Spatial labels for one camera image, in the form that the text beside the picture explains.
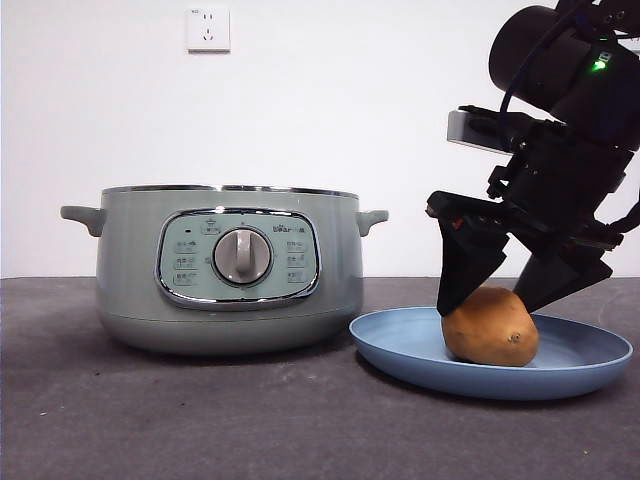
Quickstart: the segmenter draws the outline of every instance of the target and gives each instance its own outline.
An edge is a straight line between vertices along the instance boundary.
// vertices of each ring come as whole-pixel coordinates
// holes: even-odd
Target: control knob
[[[213,250],[213,264],[227,281],[246,285],[264,276],[271,264],[267,240],[254,230],[238,228],[226,233]]]

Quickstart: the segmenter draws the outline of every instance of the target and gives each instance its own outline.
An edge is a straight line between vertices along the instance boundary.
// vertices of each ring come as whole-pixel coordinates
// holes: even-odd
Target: pot base
[[[162,321],[101,312],[114,338],[153,352],[178,355],[248,355],[322,341],[346,328],[358,306],[293,317],[231,322]]]

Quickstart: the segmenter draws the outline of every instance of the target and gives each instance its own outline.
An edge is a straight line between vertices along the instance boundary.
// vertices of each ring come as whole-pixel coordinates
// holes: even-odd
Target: table surface
[[[498,281],[505,285],[507,280]],[[2,473],[10,479],[640,479],[640,365],[579,398],[456,397],[371,367],[344,331],[241,358],[110,339],[95,279],[2,282]],[[435,279],[366,279],[363,311],[432,305]],[[640,346],[640,279],[542,313]]]

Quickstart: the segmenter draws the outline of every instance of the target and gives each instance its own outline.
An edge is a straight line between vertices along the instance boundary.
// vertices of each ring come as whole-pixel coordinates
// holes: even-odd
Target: pot handle
[[[366,237],[369,235],[369,229],[376,223],[382,223],[389,220],[389,212],[387,210],[371,210],[369,212],[358,212],[356,214],[358,222],[358,229],[360,230],[360,236]]]
[[[65,206],[60,208],[60,216],[86,225],[89,235],[99,237],[107,219],[107,211],[101,208]]]

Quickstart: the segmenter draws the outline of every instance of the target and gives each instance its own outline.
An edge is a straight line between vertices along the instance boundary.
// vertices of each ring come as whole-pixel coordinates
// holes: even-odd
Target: white wall
[[[3,277],[93,275],[97,241],[59,207],[155,183],[353,191],[391,212],[366,275],[438,275],[426,198],[484,197],[507,158],[447,144],[447,113],[497,108],[491,43],[534,0],[229,0],[231,54],[189,55],[184,11],[210,3],[4,0]],[[637,200],[639,163],[603,220]],[[639,239],[608,255],[616,274],[640,274]],[[511,243],[498,274],[525,262]]]

